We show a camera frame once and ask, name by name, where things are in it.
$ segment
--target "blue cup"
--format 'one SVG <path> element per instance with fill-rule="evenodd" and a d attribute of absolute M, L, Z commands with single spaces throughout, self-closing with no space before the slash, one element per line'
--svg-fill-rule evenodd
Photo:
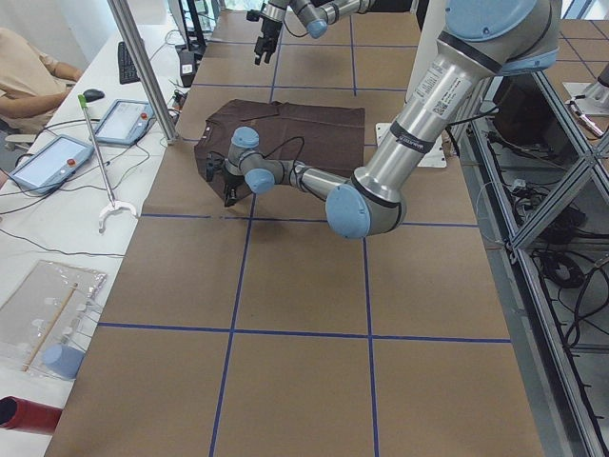
<path fill-rule="evenodd" d="M 63 378 L 74 379 L 85 352 L 66 345 L 53 345 L 42 354 L 43 363 Z"/>

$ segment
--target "red cup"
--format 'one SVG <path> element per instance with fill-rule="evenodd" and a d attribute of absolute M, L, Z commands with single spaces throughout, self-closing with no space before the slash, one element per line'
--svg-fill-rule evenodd
<path fill-rule="evenodd" d="M 17 397 L 0 400 L 0 427 L 52 435 L 62 409 Z"/>

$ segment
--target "white desk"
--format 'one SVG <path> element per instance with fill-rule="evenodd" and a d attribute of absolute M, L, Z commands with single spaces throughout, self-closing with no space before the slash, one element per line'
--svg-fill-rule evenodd
<path fill-rule="evenodd" d="M 148 55 L 156 52 L 165 42 L 170 25 L 141 26 L 140 32 L 146 43 Z M 174 42 L 179 35 L 173 33 L 168 41 Z M 50 125 L 82 119 L 83 112 L 77 100 L 77 94 L 85 89 L 100 89 L 106 98 L 90 103 L 91 117 L 100 118 L 118 98 L 146 100 L 141 83 L 121 86 L 118 83 L 116 64 L 116 48 L 120 35 L 116 33 L 101 49 L 87 71 L 76 84 L 69 97 L 57 110 Z M 157 75 L 164 98 L 168 101 L 174 91 L 173 83 L 179 81 L 178 57 L 171 45 L 163 46 L 151 60 Z M 56 133 L 88 140 L 88 130 L 84 123 L 62 126 L 54 129 Z M 52 139 L 53 135 L 44 132 L 32 146 L 32 152 L 39 150 Z M 140 146 L 146 149 L 150 158 L 134 169 L 123 184 L 115 190 L 119 200 L 130 202 L 141 211 L 156 172 L 161 164 L 166 148 L 166 140 L 155 124 L 146 137 L 140 141 Z M 123 149 L 103 147 L 102 152 L 107 159 L 115 157 Z M 111 162 L 108 166 L 108 176 L 112 184 L 116 184 L 125 170 L 137 164 L 146 154 L 137 148 L 128 150 L 123 156 Z M 77 174 L 81 174 L 97 165 L 94 157 Z M 73 189 L 84 185 L 103 187 L 101 174 L 98 170 L 88 173 L 82 178 L 66 183 L 64 189 Z M 0 194 L 18 190 L 12 182 L 8 182 Z M 23 207 L 32 200 L 24 195 L 4 195 L 0 197 L 0 212 Z M 32 208 L 8 214 L 3 217 L 0 227 L 10 233 L 27 237 L 47 248 L 57 248 L 64 251 L 112 252 L 125 253 L 137 220 L 128 211 L 111 215 L 107 219 L 106 232 L 98 232 L 98 220 L 101 209 L 108 203 L 104 190 L 80 189 L 75 192 L 56 191 L 50 198 Z M 10 297 L 28 272 L 38 260 L 51 260 L 84 268 L 94 268 L 108 274 L 108 279 L 97 301 L 101 305 L 106 302 L 118 268 L 120 258 L 88 257 L 84 255 L 66 256 L 63 254 L 44 252 L 41 249 L 0 233 L 0 306 Z M 72 383 L 51 378 L 38 377 L 21 373 L 13 369 L 2 368 L 0 362 L 0 398 L 13 395 L 27 398 L 40 403 L 62 407 L 66 402 Z M 20 457 L 38 457 L 45 453 L 50 437 L 13 430 L 0 429 L 0 454 Z"/>

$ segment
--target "keyboard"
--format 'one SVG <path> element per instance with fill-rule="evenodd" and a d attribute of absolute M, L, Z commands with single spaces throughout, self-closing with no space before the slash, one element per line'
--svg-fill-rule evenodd
<path fill-rule="evenodd" d="M 136 83 L 140 80 L 124 41 L 118 44 L 118 79 L 121 84 Z"/>

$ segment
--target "dark brown cloth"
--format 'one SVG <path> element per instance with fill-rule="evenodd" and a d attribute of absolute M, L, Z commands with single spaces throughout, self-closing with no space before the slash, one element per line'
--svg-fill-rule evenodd
<path fill-rule="evenodd" d="M 349 177 L 363 164 L 364 109 L 313 107 L 273 102 L 270 104 L 232 100 L 206 120 L 206 130 L 194 149 L 199 174 L 205 178 L 207 157 L 211 152 L 228 155 L 230 139 L 238 127 L 251 127 L 260 135 L 260 150 L 269 153 L 285 140 L 304 138 L 299 161 Z M 269 158 L 293 160 L 301 147 L 290 141 Z M 224 198 L 224 180 L 216 173 L 209 183 Z M 241 186 L 238 197 L 248 195 Z"/>

